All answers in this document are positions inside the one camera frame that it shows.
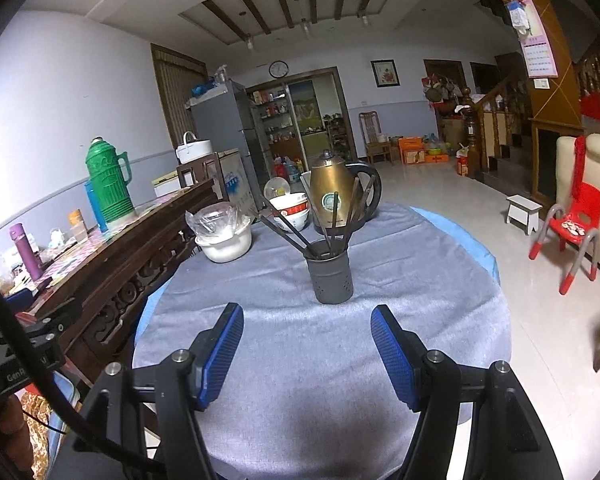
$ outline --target blue gripper pad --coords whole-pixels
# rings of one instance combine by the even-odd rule
[[[406,338],[407,334],[386,305],[375,307],[371,313],[371,335],[376,348],[398,399],[417,412],[422,351],[426,349],[415,334],[416,342]]]
[[[238,343],[240,343],[243,328],[242,307],[237,303],[229,303],[216,325],[211,329],[210,339],[207,341],[207,343],[211,343],[215,340],[215,344],[202,368],[202,387],[198,394],[198,403],[203,410],[220,394]]]

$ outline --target wall clock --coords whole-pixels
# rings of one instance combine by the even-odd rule
[[[289,73],[289,65],[284,61],[274,61],[269,65],[269,73],[271,74],[271,77],[280,79]]]

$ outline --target red plastic chair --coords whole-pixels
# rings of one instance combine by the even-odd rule
[[[584,235],[572,235],[567,228],[562,227],[562,223],[570,220],[577,226],[584,229]],[[600,243],[600,190],[593,187],[591,184],[583,182],[580,184],[580,195],[578,199],[573,199],[569,212],[565,214],[565,209],[560,204],[554,204],[549,213],[546,216],[544,225],[540,229],[538,240],[531,248],[529,253],[529,259],[535,260],[536,256],[540,252],[546,232],[548,228],[551,228],[560,237],[560,250],[563,251],[566,247],[567,242],[571,242],[579,246],[578,256],[576,261],[571,266],[571,270],[565,277],[562,284],[560,284],[560,294],[565,295],[573,283],[573,279],[580,268],[582,259],[587,252],[589,243],[593,241],[593,255],[591,257],[591,271],[589,273],[589,279],[591,281],[596,279],[598,273],[598,245]]]

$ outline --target black utensil cup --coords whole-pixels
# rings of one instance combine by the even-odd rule
[[[312,242],[311,246],[324,259],[306,259],[311,284],[314,286],[315,299],[323,304],[340,304],[353,296],[353,281],[349,267],[348,248],[338,238],[333,241],[336,254],[329,257],[330,249],[325,240]]]

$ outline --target purple water bottle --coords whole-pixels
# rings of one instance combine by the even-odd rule
[[[31,249],[31,245],[29,244],[29,240],[27,239],[22,224],[14,224],[9,227],[9,234],[11,240],[13,240],[13,243],[16,245],[16,249],[20,253],[20,257],[22,258],[24,266],[27,268],[29,276],[31,276],[31,279],[34,281],[39,279],[40,276],[42,276],[40,261],[33,253],[33,249]]]

